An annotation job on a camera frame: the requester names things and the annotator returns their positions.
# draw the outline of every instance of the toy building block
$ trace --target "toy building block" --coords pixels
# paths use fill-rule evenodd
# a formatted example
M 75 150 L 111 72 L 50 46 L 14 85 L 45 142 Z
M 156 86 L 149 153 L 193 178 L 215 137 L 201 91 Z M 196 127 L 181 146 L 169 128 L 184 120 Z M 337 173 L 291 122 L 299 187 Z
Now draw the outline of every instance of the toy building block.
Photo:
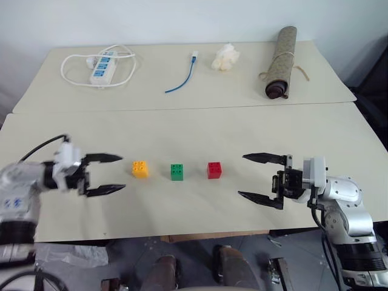
M 207 178 L 208 179 L 219 179 L 221 176 L 222 169 L 220 162 L 210 162 L 207 164 Z
M 132 163 L 132 175 L 136 178 L 147 178 L 148 174 L 148 166 L 145 161 L 135 161 Z
M 172 164 L 171 165 L 171 180 L 172 181 L 183 181 L 183 165 Z

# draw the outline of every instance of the rolled mat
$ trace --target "rolled mat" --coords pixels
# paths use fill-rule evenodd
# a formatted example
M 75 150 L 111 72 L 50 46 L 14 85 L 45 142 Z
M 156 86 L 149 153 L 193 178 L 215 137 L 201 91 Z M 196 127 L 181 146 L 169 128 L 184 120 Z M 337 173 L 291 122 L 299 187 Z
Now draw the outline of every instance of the rolled mat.
M 266 76 L 266 94 L 270 99 L 289 97 L 295 42 L 296 27 L 287 26 L 280 30 L 272 63 Z

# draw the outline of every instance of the tabletop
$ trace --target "tabletop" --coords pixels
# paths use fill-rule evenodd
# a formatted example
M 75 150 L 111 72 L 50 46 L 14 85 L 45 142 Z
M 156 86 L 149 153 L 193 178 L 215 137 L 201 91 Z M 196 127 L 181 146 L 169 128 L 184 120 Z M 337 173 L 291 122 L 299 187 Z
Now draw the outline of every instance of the tabletop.
M 68 133 L 83 154 L 108 152 L 122 161 L 91 164 L 92 186 L 127 184 L 111 195 L 43 193 L 38 241 L 124 238 L 183 233 L 312 227 L 306 205 L 286 199 L 284 210 L 259 206 L 238 190 L 270 194 L 279 165 L 242 155 L 323 155 L 332 176 L 352 177 L 374 221 L 388 219 L 388 154 L 353 103 L 57 114 L 11 114 L 0 131 L 0 166 Z M 53 143 L 31 161 L 53 158 Z M 147 161 L 150 177 L 136 179 L 132 162 Z M 207 179 L 208 162 L 221 162 L 220 179 Z M 170 164 L 184 164 L 171 181 Z
M 59 73 L 66 56 L 98 53 L 103 47 L 55 48 L 13 112 L 200 109 L 355 100 L 313 41 L 296 43 L 295 65 L 306 71 L 310 81 L 293 69 L 288 99 L 269 99 L 264 93 L 266 83 L 258 77 L 270 66 L 275 43 L 234 45 L 241 55 L 228 72 L 210 67 L 223 44 L 132 45 L 130 48 L 136 53 L 138 63 L 132 79 L 125 85 L 107 89 L 77 87 L 64 81 Z M 183 88 L 165 94 L 165 90 L 176 87 L 186 78 L 194 50 L 199 51 L 199 56 L 191 80 Z M 121 59 L 113 82 L 125 79 L 131 68 L 131 59 Z M 73 58 L 67 63 L 65 73 L 74 81 L 88 82 L 91 70 L 84 58 Z

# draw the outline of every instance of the blue usb cable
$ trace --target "blue usb cable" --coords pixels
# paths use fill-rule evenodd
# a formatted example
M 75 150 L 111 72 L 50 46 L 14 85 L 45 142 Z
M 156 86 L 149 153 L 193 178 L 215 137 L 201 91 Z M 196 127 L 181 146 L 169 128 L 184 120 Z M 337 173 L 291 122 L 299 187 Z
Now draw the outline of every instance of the blue usb cable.
M 198 57 L 198 51 L 195 50 L 192 54 L 192 63 L 190 65 L 189 75 L 187 76 L 186 80 L 184 80 L 184 82 L 181 85 L 177 86 L 176 88 L 164 91 L 164 93 L 170 93 L 170 92 L 173 92 L 175 90 L 178 90 L 179 88 L 182 88 L 190 80 L 190 78 L 192 77 L 193 66 L 194 66 L 194 63 L 195 63 L 197 57 Z

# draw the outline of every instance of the white power cord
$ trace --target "white power cord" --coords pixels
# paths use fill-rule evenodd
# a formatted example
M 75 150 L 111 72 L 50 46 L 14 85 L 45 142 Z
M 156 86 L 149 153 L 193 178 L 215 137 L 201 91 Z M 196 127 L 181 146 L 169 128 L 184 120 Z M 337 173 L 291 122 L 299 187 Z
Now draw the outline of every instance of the white power cord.
M 112 59 L 125 59 L 125 58 L 133 58 L 133 66 L 132 66 L 132 70 L 131 72 L 129 73 L 128 77 L 123 80 L 122 82 L 119 82 L 119 83 L 116 83 L 116 84 L 107 84 L 107 85 L 102 85 L 102 84 L 89 84 L 89 83 L 78 83 L 78 82 L 75 82 L 71 79 L 68 79 L 68 77 L 65 76 L 65 73 L 64 73 L 64 67 L 65 67 L 65 64 L 66 62 L 70 59 L 70 58 L 103 58 L 103 57 L 106 57 L 106 55 L 103 55 L 103 53 L 107 50 L 110 50 L 114 47 L 120 47 L 122 49 L 124 49 L 125 51 L 124 52 L 119 52 L 119 53 L 127 53 L 128 55 L 126 56 L 109 56 L 109 58 L 112 58 Z M 130 80 L 130 78 L 132 77 L 133 75 L 133 72 L 135 71 L 136 69 L 136 58 L 135 58 L 135 53 L 133 51 L 131 51 L 128 47 L 122 45 L 122 44 L 115 44 L 115 45 L 111 45 L 110 47 L 107 47 L 103 50 L 101 50 L 98 54 L 96 55 L 70 55 L 68 57 L 66 57 L 62 64 L 61 64 L 61 76 L 62 78 L 71 83 L 72 85 L 75 85 L 75 86 L 84 86 L 84 87 L 96 87 L 96 88 L 107 88 L 107 87 L 117 87 L 117 86 L 120 86 L 120 85 L 123 85 L 125 84 L 126 82 L 128 82 Z

